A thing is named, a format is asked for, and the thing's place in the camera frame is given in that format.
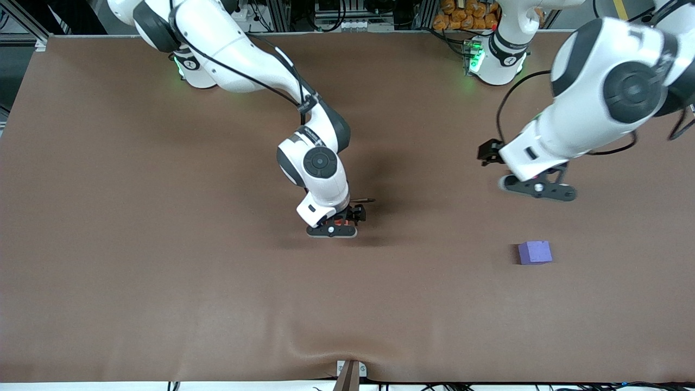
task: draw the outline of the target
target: brown table surface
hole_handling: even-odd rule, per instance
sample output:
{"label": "brown table surface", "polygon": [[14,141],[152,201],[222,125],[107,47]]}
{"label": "brown table surface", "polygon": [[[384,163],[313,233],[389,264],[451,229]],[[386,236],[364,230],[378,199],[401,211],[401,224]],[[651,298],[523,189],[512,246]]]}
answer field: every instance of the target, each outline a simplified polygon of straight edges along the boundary
{"label": "brown table surface", "polygon": [[[550,67],[566,34],[532,44]],[[480,143],[509,86],[428,34],[273,37],[352,125],[354,240],[317,240],[275,162],[268,91],[195,90],[139,39],[49,41],[0,139],[2,381],[695,378],[695,135],[573,161],[574,202],[498,190]],[[551,102],[510,99],[508,137]],[[549,240],[555,261],[516,264]]]}

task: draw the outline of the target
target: purple foam block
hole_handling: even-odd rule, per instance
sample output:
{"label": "purple foam block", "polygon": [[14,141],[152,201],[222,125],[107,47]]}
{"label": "purple foam block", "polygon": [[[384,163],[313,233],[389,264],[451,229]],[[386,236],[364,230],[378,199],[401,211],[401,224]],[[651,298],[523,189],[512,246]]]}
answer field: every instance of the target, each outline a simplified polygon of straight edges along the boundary
{"label": "purple foam block", "polygon": [[548,241],[527,241],[519,245],[522,265],[547,264],[553,261]]}

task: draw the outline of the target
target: green led light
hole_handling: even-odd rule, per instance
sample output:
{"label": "green led light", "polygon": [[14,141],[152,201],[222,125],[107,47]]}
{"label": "green led light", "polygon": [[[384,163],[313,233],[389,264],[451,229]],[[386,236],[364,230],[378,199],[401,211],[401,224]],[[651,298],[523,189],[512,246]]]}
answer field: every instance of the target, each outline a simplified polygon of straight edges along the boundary
{"label": "green led light", "polygon": [[480,70],[480,65],[482,64],[482,61],[485,59],[485,50],[481,49],[478,51],[478,53],[471,59],[471,67],[470,71],[471,72],[477,72]]}

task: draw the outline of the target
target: yellow stripe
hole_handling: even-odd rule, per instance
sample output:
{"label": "yellow stripe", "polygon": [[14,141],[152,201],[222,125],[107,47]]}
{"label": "yellow stripe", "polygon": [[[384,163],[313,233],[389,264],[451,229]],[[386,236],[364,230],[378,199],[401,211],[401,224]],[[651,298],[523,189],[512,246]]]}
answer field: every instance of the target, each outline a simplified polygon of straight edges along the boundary
{"label": "yellow stripe", "polygon": [[622,20],[628,20],[628,12],[625,11],[623,0],[613,0],[613,4],[615,4],[615,10],[618,11],[618,17]]}

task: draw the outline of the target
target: orange object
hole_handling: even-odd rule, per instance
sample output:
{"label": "orange object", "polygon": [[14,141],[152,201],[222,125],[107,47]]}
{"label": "orange object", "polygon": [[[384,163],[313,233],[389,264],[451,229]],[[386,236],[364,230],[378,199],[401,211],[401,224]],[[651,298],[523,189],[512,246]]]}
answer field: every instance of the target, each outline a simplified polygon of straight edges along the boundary
{"label": "orange object", "polygon": [[485,19],[481,17],[474,17],[473,30],[485,30]]}
{"label": "orange object", "polygon": [[451,14],[451,21],[452,22],[462,22],[462,21],[466,20],[467,17],[468,17],[468,15],[466,14],[466,10],[462,10],[461,8],[458,8],[458,9],[456,9],[456,11],[454,11]]}
{"label": "orange object", "polygon": [[473,14],[473,11],[477,10],[478,2],[477,0],[466,0],[466,13],[469,15]]}
{"label": "orange object", "polygon": [[473,17],[467,16],[466,19],[461,21],[461,30],[469,30],[473,28]]}
{"label": "orange object", "polygon": [[456,3],[454,0],[442,0],[441,10],[447,15],[451,15],[452,12],[456,10]]}
{"label": "orange object", "polygon": [[497,16],[494,13],[485,15],[485,28],[494,29],[497,26]]}
{"label": "orange object", "polygon": [[543,26],[543,23],[546,22],[546,14],[540,8],[536,8],[536,14],[538,14],[538,18],[540,19],[540,25]]}
{"label": "orange object", "polygon": [[449,25],[449,15],[437,14],[432,22],[432,28],[435,30],[446,30]]}
{"label": "orange object", "polygon": [[473,17],[484,17],[487,6],[483,3],[478,3],[477,8],[473,11]]}

